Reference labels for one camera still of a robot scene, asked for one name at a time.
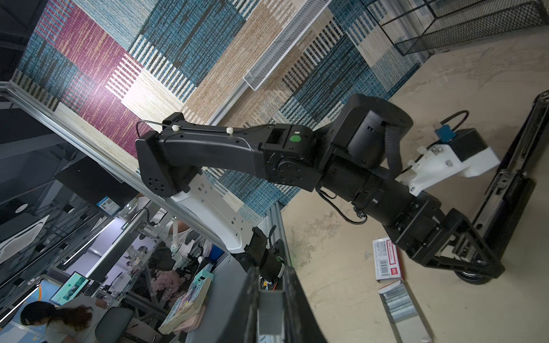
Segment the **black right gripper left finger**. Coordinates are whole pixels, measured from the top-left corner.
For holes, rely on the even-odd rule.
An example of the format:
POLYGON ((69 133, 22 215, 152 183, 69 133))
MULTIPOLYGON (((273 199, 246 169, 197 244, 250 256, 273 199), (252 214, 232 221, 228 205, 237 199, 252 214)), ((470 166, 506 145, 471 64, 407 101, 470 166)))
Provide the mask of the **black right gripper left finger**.
POLYGON ((258 342, 259 268, 250 268, 218 342, 258 342))

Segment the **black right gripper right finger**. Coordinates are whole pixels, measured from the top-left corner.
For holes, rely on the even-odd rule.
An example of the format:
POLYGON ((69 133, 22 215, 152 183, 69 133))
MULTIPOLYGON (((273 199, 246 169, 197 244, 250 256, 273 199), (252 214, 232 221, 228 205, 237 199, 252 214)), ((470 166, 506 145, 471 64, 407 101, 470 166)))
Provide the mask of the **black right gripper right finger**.
POLYGON ((296 271, 283 275, 284 327, 286 342, 327 343, 310 307, 296 271))

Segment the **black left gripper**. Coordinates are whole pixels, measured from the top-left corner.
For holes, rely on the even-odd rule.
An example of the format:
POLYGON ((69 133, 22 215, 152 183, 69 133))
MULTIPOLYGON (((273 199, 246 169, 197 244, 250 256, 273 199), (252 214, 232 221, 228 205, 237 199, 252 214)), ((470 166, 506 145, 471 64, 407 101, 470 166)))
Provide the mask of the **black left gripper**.
POLYGON ((440 201, 426 192, 414 197, 397 219, 387 226, 388 237, 423 267, 450 270, 466 277, 497 279, 504 273, 500 258, 486 244, 469 219, 452 209, 444 214, 440 201), (457 237, 454 257, 440 251, 457 237))

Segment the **white staples tray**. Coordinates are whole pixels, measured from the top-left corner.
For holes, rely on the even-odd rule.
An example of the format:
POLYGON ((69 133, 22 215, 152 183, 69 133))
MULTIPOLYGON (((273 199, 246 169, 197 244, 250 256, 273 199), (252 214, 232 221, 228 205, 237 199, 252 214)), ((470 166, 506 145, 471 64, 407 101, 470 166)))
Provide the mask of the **white staples tray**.
POLYGON ((378 290, 378 294, 396 342, 435 341, 413 293, 403 280, 384 285, 378 290))

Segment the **red staples box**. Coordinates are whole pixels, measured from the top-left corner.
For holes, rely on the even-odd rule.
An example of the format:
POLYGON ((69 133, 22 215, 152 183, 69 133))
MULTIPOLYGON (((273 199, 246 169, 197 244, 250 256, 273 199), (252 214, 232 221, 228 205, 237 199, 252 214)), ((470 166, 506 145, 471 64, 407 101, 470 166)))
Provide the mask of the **red staples box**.
POLYGON ((375 279, 378 282, 402 278, 398 249, 389 237, 373 241, 373 254, 375 279))

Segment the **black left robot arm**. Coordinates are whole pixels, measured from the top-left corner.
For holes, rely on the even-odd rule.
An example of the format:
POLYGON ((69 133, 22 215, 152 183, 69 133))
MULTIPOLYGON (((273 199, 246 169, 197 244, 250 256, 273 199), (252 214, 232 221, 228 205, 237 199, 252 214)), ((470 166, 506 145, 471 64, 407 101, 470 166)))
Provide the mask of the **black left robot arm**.
POLYGON ((207 127, 175 113, 161 132, 136 141, 142 180, 161 197, 190 189, 202 167, 244 172, 273 184, 333 193, 348 201, 357 223, 374 219, 396 247, 425 267, 494 279, 503 265, 469 219, 443 214, 440 202, 397 181, 400 142, 413 120, 375 97, 350 97, 334 122, 318 130, 297 124, 207 127))

